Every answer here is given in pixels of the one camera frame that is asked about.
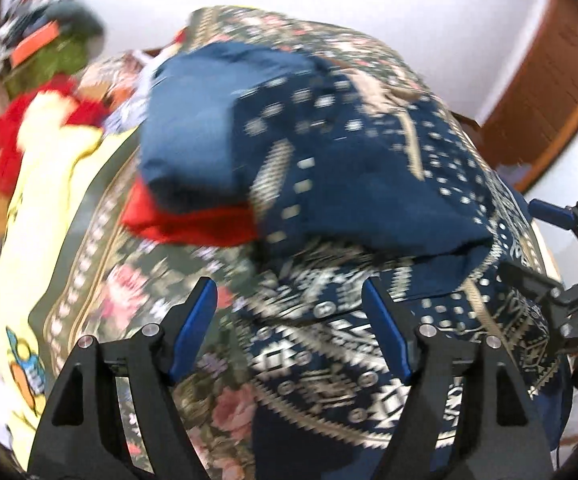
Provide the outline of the navy patterned hooded garment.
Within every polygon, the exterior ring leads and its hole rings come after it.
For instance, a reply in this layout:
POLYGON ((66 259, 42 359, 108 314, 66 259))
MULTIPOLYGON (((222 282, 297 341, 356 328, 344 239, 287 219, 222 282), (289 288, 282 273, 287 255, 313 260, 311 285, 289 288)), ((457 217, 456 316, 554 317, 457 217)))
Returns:
POLYGON ((419 324, 512 357, 549 446, 566 424, 566 365, 502 261, 544 257, 526 201, 478 156, 433 96, 380 108, 327 58, 238 99, 233 155, 257 226, 259 280, 236 325, 248 360, 260 479, 361 479, 408 397, 362 309, 379 278, 419 324))

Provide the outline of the green floral bedspread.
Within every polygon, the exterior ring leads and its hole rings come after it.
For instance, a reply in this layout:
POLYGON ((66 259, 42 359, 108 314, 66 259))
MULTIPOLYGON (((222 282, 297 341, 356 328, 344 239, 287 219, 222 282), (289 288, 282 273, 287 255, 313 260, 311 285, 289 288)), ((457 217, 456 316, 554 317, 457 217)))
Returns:
MULTIPOLYGON (((210 6, 193 13, 176 54, 227 41, 327 58, 380 108, 433 96, 460 126, 399 55, 355 30, 210 6)), ((236 325, 257 265, 248 244, 157 243, 122 226, 146 116, 147 107, 89 185, 28 318, 48 394, 27 469, 39 479, 260 479, 236 325)), ((450 457, 462 396, 455 379, 434 468, 450 457)))

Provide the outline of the red folded garment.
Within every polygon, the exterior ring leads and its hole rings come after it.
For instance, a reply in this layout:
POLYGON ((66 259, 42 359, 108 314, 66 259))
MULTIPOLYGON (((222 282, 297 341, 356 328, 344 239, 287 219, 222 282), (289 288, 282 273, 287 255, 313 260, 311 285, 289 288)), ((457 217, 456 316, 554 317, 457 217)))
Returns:
POLYGON ((157 243, 235 247, 257 239, 247 204, 172 214, 155 203, 140 178, 130 189, 120 221, 132 234, 157 243))

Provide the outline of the yellow garment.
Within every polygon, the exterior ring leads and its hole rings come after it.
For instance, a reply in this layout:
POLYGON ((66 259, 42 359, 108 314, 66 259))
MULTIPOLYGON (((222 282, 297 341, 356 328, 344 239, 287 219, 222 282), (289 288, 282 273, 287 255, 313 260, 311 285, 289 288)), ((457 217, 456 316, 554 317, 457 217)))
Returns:
POLYGON ((68 228, 88 186, 128 139, 71 125, 80 102, 57 91, 36 94, 16 145, 22 165, 7 211, 0 253, 0 444, 28 463, 46 405, 46 366, 28 316, 46 292, 68 228))

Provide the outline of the folded blue denim jeans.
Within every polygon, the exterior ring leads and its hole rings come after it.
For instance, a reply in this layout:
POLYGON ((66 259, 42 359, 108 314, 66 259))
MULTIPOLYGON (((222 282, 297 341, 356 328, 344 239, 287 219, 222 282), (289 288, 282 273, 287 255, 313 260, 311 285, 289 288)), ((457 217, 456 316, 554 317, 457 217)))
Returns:
POLYGON ((233 155, 238 99, 320 65, 311 54, 237 41, 213 42, 164 62, 139 127, 139 173, 155 203, 188 214, 245 200, 233 155))

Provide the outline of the red plush toy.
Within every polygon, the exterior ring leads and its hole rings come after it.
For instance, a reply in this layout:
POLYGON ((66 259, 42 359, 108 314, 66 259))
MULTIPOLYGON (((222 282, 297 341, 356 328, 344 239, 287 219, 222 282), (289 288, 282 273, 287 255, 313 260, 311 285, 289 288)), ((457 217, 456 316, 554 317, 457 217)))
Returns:
POLYGON ((0 115, 0 193, 11 196, 18 180, 23 152, 18 144, 18 134, 26 110, 40 92, 54 91, 75 102, 68 114, 67 125, 100 127, 110 114, 104 99, 89 99, 77 91, 77 82, 65 74, 54 76, 46 84, 20 94, 0 115))

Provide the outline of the green patterned storage bag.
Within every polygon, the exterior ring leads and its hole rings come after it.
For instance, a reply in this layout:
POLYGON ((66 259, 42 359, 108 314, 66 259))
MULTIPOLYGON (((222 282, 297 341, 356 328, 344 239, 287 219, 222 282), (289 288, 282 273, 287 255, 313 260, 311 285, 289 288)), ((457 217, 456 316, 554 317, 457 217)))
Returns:
POLYGON ((33 90, 58 74, 74 75, 88 63, 86 41, 77 36, 60 36, 40 48, 4 77, 8 97, 33 90))

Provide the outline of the orange box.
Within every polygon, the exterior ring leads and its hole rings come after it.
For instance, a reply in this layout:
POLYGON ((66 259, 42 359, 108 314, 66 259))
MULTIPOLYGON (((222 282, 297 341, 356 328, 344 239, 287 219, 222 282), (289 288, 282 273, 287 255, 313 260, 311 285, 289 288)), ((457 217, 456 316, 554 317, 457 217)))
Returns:
POLYGON ((57 21, 51 21, 24 38, 12 51, 11 67, 15 68, 27 60, 38 50, 46 47, 60 36, 60 26, 57 21))

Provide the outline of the pile of clutter with boxes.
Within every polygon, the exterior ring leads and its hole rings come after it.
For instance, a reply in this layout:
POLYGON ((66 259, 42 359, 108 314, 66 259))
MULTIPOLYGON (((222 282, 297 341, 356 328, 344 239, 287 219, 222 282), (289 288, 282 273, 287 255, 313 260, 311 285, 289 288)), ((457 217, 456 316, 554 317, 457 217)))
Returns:
POLYGON ((104 32, 98 15, 80 0, 11 0, 0 19, 0 74, 12 69, 14 48, 50 22, 56 22, 60 32, 83 39, 104 32))

